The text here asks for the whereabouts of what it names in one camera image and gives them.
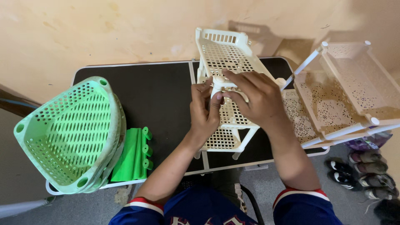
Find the jersey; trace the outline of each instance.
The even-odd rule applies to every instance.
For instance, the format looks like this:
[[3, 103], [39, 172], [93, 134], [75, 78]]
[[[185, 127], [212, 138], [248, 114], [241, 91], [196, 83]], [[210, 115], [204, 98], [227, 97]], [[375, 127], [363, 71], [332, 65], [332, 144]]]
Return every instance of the jersey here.
[[[322, 190], [286, 189], [273, 205], [276, 225], [341, 225]], [[257, 225], [219, 192], [192, 186], [164, 206], [134, 198], [110, 221], [110, 225]]]

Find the shoe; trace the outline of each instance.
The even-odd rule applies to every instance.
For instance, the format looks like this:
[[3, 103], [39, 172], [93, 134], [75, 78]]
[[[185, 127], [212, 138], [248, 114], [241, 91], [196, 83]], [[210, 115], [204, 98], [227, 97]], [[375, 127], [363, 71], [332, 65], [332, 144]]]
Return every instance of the shoe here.
[[390, 189], [394, 189], [396, 183], [393, 178], [388, 174], [375, 174], [369, 173], [363, 177], [361, 177], [358, 182], [363, 187], [389, 187]]
[[382, 161], [378, 161], [374, 163], [356, 163], [354, 164], [354, 168], [359, 173], [385, 174], [388, 170], [388, 165]]
[[331, 170], [347, 173], [350, 175], [352, 175], [354, 171], [349, 164], [340, 162], [339, 159], [327, 159], [325, 160], [324, 164]]
[[352, 163], [373, 163], [382, 158], [378, 151], [355, 151], [349, 154], [349, 160]]
[[390, 189], [388, 187], [373, 187], [365, 191], [365, 195], [369, 199], [396, 199], [399, 197], [397, 188]]
[[347, 173], [342, 173], [342, 172], [337, 172], [337, 171], [330, 171], [328, 172], [328, 177], [342, 185], [343, 187], [345, 187], [348, 190], [351, 191], [361, 191], [362, 190], [362, 186], [359, 182], [357, 182], [357, 180], [355, 180], [351, 175], [347, 174]]

